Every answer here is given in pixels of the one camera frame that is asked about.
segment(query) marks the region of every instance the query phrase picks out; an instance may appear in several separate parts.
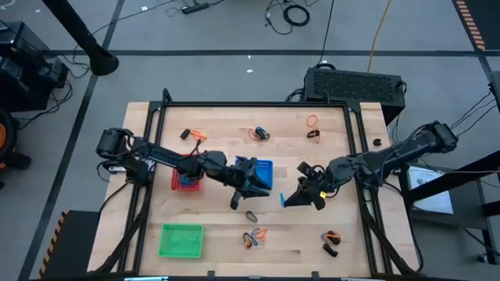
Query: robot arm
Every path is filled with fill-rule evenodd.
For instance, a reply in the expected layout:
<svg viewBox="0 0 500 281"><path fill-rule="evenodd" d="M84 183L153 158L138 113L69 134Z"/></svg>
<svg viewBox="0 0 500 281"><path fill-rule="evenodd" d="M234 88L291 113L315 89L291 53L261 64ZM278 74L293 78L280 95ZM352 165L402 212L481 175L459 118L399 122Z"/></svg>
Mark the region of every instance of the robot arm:
<svg viewBox="0 0 500 281"><path fill-rule="evenodd" d="M222 151L199 153L199 145L198 141L189 156L182 156L156 146L142 137L134 137L129 130L112 128L104 130L96 152L102 158L108 159L103 163L105 168L122 165L127 172L127 180L138 185L149 183L150 168L146 159L168 165L193 180L199 180L206 174L207 177L236 189L230 203L233 210L237 209L241 197L245 199L269 196L271 188L255 172L256 158L243 158L237 165L226 166L226 155Z"/></svg>
<svg viewBox="0 0 500 281"><path fill-rule="evenodd" d="M284 207L310 205L324 208L326 194L356 177L367 186L381 186L393 169L426 153L447 153L456 148L458 138L446 124L438 121L420 126L408 139L377 152L365 152L336 158L324 171L316 171L305 162L298 166L305 176L298 178L297 190L284 202Z"/></svg>

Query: concrete floor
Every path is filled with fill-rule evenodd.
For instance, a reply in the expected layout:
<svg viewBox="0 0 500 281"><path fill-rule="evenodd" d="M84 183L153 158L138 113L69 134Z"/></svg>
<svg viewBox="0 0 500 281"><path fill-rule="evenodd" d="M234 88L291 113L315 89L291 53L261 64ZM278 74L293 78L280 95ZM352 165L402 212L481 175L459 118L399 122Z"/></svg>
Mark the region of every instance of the concrete floor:
<svg viewBox="0 0 500 281"><path fill-rule="evenodd" d="M70 1L90 31L109 23L118 7L120 16L151 8L160 0ZM90 103L70 154L70 162L48 228L32 269L38 276L41 260L59 214L67 209L97 211L106 184L96 175L99 158L95 145L103 129L121 126L130 101L159 100L167 87L176 101L283 101L301 87L308 67L317 55L286 55L287 50L320 50L328 19L329 0L308 8L311 21L280 36L265 27L268 0L226 0L206 11L169 18L165 10L181 7L181 1L162 5L141 15L121 20L110 35L110 50L247 50L240 55L164 55L119 57L119 69L109 76L90 74L70 79L73 98L55 114L46 115L20 131L19 150L33 158L27 171L3 171L0 179L0 222L9 231L0 233L0 271L4 279L17 279L55 180L82 102ZM327 40L327 50L370 50L384 11L382 0L337 0ZM287 30L279 9L271 12L276 28ZM53 50L72 50L76 43L41 0L17 1L0 9L4 21L22 20ZM104 41L107 28L96 34ZM276 50L274 55L255 55ZM435 119L453 123L488 92L488 79L477 57L454 51L473 51L468 35L451 0L394 0L377 41L377 50L418 51L418 56L377 56L372 72L400 75L408 83L406 109L401 114L399 137ZM359 56L325 56L338 69L366 71L368 52ZM85 61L77 56L77 61ZM490 67L500 70L500 58L488 57ZM82 72L71 66L75 73ZM498 111L492 111L460 139L456 151L431 155L431 165L457 168L498 150ZM495 177L485 179L497 184ZM484 188L487 201L500 199L500 189ZM500 222L492 219L495 229ZM423 252L423 272L429 276L457 279L494 279L500 267L475 262L483 250L460 229L415 222L416 238Z"/></svg>

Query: green plastic bin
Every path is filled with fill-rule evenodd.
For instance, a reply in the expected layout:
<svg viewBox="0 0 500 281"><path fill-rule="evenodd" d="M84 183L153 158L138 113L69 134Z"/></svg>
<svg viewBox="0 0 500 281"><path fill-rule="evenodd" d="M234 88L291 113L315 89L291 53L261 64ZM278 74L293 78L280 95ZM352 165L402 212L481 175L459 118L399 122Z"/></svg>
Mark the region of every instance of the green plastic bin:
<svg viewBox="0 0 500 281"><path fill-rule="evenodd" d="M200 258L202 245L202 225L164 224L158 255L165 258Z"/></svg>

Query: black mat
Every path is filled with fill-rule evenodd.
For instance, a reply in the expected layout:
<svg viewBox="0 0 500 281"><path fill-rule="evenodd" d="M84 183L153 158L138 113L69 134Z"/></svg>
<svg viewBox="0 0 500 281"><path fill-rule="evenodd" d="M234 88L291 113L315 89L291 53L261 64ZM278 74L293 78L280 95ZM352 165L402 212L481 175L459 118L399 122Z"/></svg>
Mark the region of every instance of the black mat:
<svg viewBox="0 0 500 281"><path fill-rule="evenodd" d="M55 230L55 243L49 248L40 271L43 279L83 276L94 245L97 212L69 211Z"/></svg>
<svg viewBox="0 0 500 281"><path fill-rule="evenodd" d="M500 1L463 0L483 38L487 50L500 50Z"/></svg>

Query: red basket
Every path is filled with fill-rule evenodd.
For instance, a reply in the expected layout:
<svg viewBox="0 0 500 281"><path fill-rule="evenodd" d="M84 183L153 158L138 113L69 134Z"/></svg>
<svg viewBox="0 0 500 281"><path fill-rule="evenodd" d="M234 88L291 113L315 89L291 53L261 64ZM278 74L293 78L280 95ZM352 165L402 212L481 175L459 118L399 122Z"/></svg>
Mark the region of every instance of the red basket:
<svg viewBox="0 0 500 281"><path fill-rule="evenodd" d="M199 191L200 190L200 181L199 180L196 180L193 184L182 184L179 177L180 177L179 172L177 170L173 169L172 184L170 185L170 188L172 190L177 190L177 191Z"/></svg>

